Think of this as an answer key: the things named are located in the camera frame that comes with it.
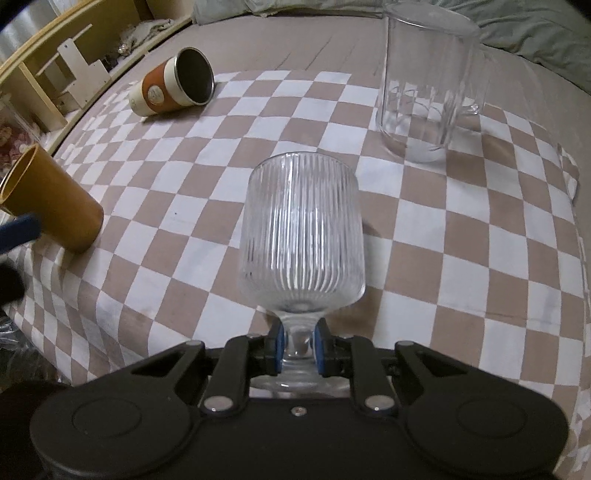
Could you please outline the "ribbed clear stemmed glass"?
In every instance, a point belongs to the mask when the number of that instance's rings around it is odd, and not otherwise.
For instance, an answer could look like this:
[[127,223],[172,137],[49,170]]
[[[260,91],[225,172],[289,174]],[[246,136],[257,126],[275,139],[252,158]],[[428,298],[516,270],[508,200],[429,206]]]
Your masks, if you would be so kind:
[[240,235],[238,283],[249,300],[284,328],[280,374],[253,387],[325,393],[315,364],[318,320],[348,307],[366,290],[358,180],[331,156],[288,152],[253,169]]

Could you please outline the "orange tumbler cup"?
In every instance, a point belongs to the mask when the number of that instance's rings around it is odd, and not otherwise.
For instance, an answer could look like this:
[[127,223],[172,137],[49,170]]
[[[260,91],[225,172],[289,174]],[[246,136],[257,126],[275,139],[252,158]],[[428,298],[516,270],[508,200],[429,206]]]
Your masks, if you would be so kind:
[[43,234],[77,254],[92,246],[104,219],[102,206],[37,144],[2,180],[1,209],[33,215]]

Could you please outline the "cream and rust travel cup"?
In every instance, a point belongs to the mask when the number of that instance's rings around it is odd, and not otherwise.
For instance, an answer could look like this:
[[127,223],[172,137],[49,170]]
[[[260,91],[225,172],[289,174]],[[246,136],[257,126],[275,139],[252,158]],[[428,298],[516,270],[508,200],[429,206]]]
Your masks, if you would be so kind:
[[135,84],[128,92],[128,102],[133,113],[148,117],[204,106],[214,89],[211,64],[200,50],[186,47]]

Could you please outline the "wooden stand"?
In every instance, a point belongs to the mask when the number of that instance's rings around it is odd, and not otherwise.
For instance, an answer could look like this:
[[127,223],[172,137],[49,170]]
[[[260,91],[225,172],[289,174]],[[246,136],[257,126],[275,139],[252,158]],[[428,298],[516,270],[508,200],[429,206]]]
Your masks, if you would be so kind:
[[35,74],[37,79],[43,79],[51,86],[54,93],[51,99],[62,114],[85,107],[111,80],[102,62],[88,63],[76,45],[76,41],[92,27],[88,24],[76,35],[64,40],[57,47],[57,52]]

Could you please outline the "checkered brown white cloth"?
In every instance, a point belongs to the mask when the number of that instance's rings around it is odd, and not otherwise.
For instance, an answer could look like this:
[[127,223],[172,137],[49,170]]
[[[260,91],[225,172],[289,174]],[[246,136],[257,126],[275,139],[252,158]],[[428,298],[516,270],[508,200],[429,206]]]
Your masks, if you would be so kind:
[[94,245],[11,254],[16,324],[82,383],[189,339],[290,320],[413,340],[590,424],[590,326],[574,161],[495,106],[444,161],[391,153],[378,89],[342,73],[226,73],[204,109],[144,119],[115,88],[56,155],[103,207]]

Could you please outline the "wooden bedside shelf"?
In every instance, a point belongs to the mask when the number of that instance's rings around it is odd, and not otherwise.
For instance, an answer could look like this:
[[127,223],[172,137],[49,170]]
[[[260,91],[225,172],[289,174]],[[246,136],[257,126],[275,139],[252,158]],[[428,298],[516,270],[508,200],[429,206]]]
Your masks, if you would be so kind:
[[[191,23],[191,10],[190,1],[77,1],[2,62],[1,91],[52,153],[113,82]],[[169,26],[107,69],[124,31],[147,20]]]

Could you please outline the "crumpled beige clothes on shelf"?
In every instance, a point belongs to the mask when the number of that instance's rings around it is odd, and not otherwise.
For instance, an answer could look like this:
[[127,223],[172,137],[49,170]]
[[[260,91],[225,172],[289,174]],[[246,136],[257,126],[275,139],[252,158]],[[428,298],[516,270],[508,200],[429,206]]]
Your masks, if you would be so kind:
[[114,58],[127,57],[146,41],[170,28],[172,24],[172,19],[157,19],[129,26],[119,34],[119,38],[114,42],[109,53]]

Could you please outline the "tall clear glass mug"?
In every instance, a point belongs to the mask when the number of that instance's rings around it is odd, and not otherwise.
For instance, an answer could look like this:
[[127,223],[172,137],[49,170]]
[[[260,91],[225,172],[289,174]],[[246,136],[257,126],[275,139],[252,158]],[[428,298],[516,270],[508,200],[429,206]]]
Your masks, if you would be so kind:
[[390,151],[413,163],[446,159],[480,46],[468,17],[420,1],[384,6],[385,59],[376,124]]

